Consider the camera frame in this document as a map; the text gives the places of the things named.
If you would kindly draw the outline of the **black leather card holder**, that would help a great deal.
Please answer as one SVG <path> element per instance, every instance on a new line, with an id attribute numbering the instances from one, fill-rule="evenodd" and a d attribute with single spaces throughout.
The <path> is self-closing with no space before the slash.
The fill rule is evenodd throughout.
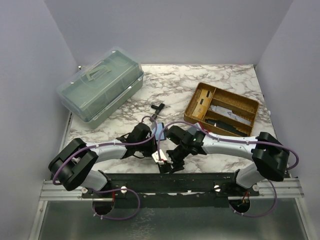
<path id="1" fill-rule="evenodd" d="M 154 134 L 154 137 L 157 141 L 165 141 L 167 139 L 166 137 L 166 131 L 164 130 L 165 124 L 163 122 L 157 123 L 156 127 L 152 129 L 152 133 Z"/>

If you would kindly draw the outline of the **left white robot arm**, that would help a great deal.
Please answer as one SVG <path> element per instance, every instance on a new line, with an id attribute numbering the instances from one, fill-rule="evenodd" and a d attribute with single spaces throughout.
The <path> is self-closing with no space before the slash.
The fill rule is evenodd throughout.
<path id="1" fill-rule="evenodd" d="M 78 187 L 92 189 L 99 197 L 110 194 L 110 179 L 101 170 L 93 170 L 96 163 L 134 157 L 137 152 L 151 157 L 156 151 L 156 132 L 140 122 L 132 130 L 110 142 L 88 145 L 81 138 L 73 139 L 48 165 L 52 183 L 67 191 Z"/>

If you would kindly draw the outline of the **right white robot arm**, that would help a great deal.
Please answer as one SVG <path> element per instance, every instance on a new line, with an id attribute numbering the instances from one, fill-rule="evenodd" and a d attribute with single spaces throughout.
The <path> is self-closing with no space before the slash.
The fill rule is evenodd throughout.
<path id="1" fill-rule="evenodd" d="M 183 170 L 184 159 L 188 155 L 220 154 L 252 162 L 234 174 L 230 191 L 236 196 L 243 195 L 264 179 L 281 182 L 285 178 L 290 152 L 267 132 L 261 132 L 258 136 L 233 137 L 200 130 L 190 133 L 174 125 L 165 134 L 176 144 L 176 148 L 166 152 L 170 163 L 163 170 L 164 173 Z"/>

